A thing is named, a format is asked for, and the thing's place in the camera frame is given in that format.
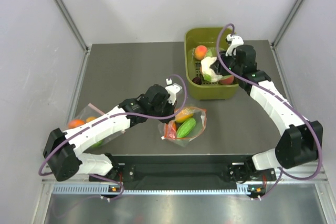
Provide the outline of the fake green cucumber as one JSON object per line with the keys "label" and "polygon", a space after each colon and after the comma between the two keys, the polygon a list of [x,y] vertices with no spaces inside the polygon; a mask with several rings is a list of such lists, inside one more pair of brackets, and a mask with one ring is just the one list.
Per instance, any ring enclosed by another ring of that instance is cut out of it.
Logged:
{"label": "fake green cucumber", "polygon": [[186,137],[196,126],[196,120],[194,118],[187,119],[181,126],[177,129],[177,138]]}

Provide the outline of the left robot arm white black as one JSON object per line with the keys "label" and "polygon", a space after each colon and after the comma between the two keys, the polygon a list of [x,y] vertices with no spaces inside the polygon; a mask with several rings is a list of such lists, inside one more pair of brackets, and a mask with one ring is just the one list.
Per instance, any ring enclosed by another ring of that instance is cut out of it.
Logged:
{"label": "left robot arm white black", "polygon": [[116,179],[120,166],[111,154],[89,154],[86,150],[148,118],[169,123],[174,119],[176,97],[181,89],[176,83],[166,87],[155,84],[146,93],[124,100],[97,119],[65,131],[52,130],[43,151],[51,174],[58,182],[77,174],[89,174],[91,181]]}

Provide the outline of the fake orange yellow mango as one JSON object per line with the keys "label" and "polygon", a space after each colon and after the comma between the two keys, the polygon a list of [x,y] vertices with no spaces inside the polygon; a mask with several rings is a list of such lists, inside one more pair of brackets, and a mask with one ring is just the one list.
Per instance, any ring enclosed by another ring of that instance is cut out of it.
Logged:
{"label": "fake orange yellow mango", "polygon": [[193,117],[194,110],[192,108],[183,108],[176,116],[175,116],[175,122],[182,124],[187,119]]}

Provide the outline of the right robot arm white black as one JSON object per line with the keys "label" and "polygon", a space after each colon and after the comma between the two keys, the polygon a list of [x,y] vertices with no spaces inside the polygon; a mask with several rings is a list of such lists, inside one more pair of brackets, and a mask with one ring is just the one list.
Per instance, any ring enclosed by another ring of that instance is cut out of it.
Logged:
{"label": "right robot arm white black", "polygon": [[303,180],[315,178],[322,166],[323,127],[310,122],[278,92],[269,75],[257,68],[256,51],[251,45],[231,44],[225,51],[216,50],[220,70],[238,79],[239,86],[255,100],[272,119],[281,138],[277,146],[249,159],[245,174],[258,179],[266,169],[278,168],[286,176],[296,177],[288,169],[318,161],[316,170]]}

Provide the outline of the clear zip bag red seal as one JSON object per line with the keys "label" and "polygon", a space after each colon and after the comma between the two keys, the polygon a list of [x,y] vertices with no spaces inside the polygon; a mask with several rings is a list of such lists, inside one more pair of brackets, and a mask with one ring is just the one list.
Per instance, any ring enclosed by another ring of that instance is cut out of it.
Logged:
{"label": "clear zip bag red seal", "polygon": [[207,122],[206,112],[205,109],[185,106],[175,119],[159,126],[161,139],[186,147],[204,132]]}

